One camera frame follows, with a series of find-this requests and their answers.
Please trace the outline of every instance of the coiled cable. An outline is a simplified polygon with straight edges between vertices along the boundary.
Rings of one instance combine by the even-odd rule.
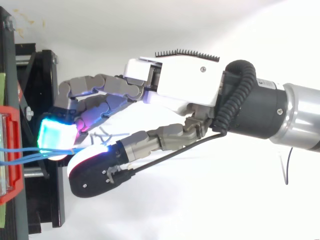
[[[225,70],[232,74],[241,75],[241,80],[236,90],[218,110],[213,121],[213,125],[218,129],[217,132],[220,132],[224,136],[227,135],[231,120],[249,96],[257,79],[255,67],[245,60],[233,61],[225,67]]]

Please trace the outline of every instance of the blue cable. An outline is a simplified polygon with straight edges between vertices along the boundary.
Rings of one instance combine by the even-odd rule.
[[[83,150],[84,148],[73,148],[74,152],[79,152]],[[5,153],[18,153],[18,152],[38,152],[38,151],[48,151],[48,152],[64,152],[68,151],[68,149],[53,149],[53,148],[39,148],[39,147],[25,147],[25,148],[0,148],[0,152],[5,152]]]
[[[14,160],[14,161],[0,161],[0,166],[14,166],[14,165],[20,165],[20,164],[26,164],[26,163],[31,163],[34,161],[39,161],[39,160],[44,160],[47,159],[47,156],[39,156],[39,157],[32,157],[29,159],[25,160]]]
[[[27,156],[20,157],[13,161],[0,161],[0,166],[14,166],[20,164],[26,164],[34,161],[44,160],[50,157],[57,157],[61,155],[74,155],[83,150],[84,148],[73,148],[69,149],[52,149],[52,148],[38,148],[38,147],[26,147],[26,148],[0,148],[1,152],[5,153],[18,153],[18,152],[26,152],[26,151],[46,151],[40,153],[34,153]]]

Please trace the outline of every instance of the black cylinder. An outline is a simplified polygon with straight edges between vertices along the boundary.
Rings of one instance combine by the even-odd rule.
[[[215,111],[229,99],[237,89],[241,76],[225,71],[217,98]],[[287,111],[287,94],[272,81],[256,79],[247,99],[232,119],[231,133],[268,139],[275,135],[284,122]]]

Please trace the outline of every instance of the black frame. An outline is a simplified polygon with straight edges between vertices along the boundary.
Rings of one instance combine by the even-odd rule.
[[[15,46],[17,56],[30,56],[28,65],[17,66],[18,81],[23,91],[20,100],[23,147],[37,145],[42,115],[53,106],[58,93],[54,52],[36,52],[35,48],[35,44]],[[30,107],[34,112],[30,121],[25,116],[26,107]],[[59,164],[44,160],[24,165],[25,168],[41,167],[43,172],[43,177],[25,179],[29,234],[41,233],[41,223],[51,222],[53,228],[59,228],[65,222],[63,172]]]

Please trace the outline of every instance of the red clamp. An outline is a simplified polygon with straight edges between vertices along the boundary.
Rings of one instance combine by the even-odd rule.
[[[4,148],[20,149],[22,146],[19,110],[11,106],[0,106],[0,118],[2,118],[2,126],[0,128],[2,128],[3,133],[1,141],[4,143]],[[21,152],[8,152],[4,154],[4,161],[11,162],[21,157]],[[4,195],[0,195],[0,205],[13,199],[24,188],[23,166],[20,164],[5,166],[5,168],[6,177],[2,176],[2,180],[6,179],[7,189]]]

